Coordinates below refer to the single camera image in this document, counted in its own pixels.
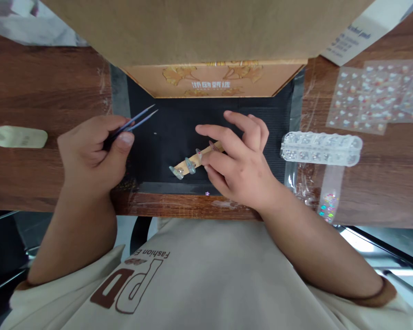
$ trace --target hand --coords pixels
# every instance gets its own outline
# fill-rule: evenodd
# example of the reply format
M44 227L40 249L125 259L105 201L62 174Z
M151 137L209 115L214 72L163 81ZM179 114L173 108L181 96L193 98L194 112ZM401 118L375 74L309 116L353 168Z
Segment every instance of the hand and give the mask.
M134 135L121 133L109 152L102 150L111 131L128 122L118 115L97 116L58 138L64 165L64 186L91 196L108 194L123 178Z
M223 196L258 212L270 208L286 188L274 177L263 155L268 127L253 115L225 111L223 116L244 132L241 140L226 127L196 126L200 135L221 141L228 154L212 151L203 155L202 165L211 183Z

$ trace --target gold leaf design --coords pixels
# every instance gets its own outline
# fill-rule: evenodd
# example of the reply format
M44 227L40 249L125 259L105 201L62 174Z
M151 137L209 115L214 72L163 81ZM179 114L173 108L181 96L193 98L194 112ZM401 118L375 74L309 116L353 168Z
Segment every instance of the gold leaf design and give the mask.
M223 79L241 79L249 72L249 69L249 66L228 66L228 72L225 74Z
M224 66L225 62L206 62L206 66Z
M208 96L207 92L200 91L197 89L189 89L186 90L184 93L185 96L196 96L196 97L202 97L202 96Z
M199 80L191 72L197 70L195 66L169 66L162 70L167 83L177 86L182 79Z
M231 63L233 63L233 64L238 63L240 66L258 65L258 61L256 61L256 60L252 60L252 61L231 61Z
M236 94L244 94L245 92L242 92L240 88L243 88L243 87L239 86L239 87L228 88L222 92L222 96L234 96Z
M255 83L262 77L263 66L252 66L249 72L244 76L244 78L251 79L252 83Z
M240 63L257 62L257 61L243 61ZM252 83L255 83L262 77L263 66L252 65L252 66L228 66L228 72L225 74L223 79L235 80L248 78L251 79Z

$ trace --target wooden nail stick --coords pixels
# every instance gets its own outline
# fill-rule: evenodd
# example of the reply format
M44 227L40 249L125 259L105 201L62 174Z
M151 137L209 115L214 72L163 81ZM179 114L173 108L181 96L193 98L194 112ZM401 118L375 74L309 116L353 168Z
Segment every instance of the wooden nail stick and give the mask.
M222 142L220 141L216 141L214 143L214 145L220 150L220 152L223 152L224 149L222 147ZM206 154L208 152L211 151L211 147L208 146L205 149L203 149L201 152L202 154ZM199 167L201 165L201 161L199 159L199 156L197 154L192 155L191 157L188 158L189 160L191 160L194 164L195 164L195 168ZM183 172L182 174L185 176L187 174L190 173L190 171L188 171L188 167L187 167L187 163L185 162L185 160L181 161L179 164L177 164L175 167L175 169L182 169Z

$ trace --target t-shirt print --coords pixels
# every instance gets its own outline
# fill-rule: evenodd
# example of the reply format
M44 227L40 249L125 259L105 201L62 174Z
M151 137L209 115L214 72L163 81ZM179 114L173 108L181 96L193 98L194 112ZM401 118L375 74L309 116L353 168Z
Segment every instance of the t-shirt print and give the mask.
M90 302L122 314L133 314L151 280L170 252L137 250L90 297Z

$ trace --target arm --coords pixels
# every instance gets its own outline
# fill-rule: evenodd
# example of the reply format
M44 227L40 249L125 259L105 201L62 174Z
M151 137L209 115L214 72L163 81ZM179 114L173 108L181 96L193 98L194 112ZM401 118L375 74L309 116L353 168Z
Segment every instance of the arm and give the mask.
M377 294L383 281L373 268L273 176L263 156L269 135L266 124L231 111L224 117L244 132L242 140L229 128L196 127L199 134L220 140L228 154L213 151L202 157L217 190L259 212L275 244L306 281L342 297Z
M113 248L117 222L109 193L125 173L134 135L120 134L109 152L102 145L110 131L127 121L121 116L99 116L58 138L65 181L29 271L29 284L66 276Z

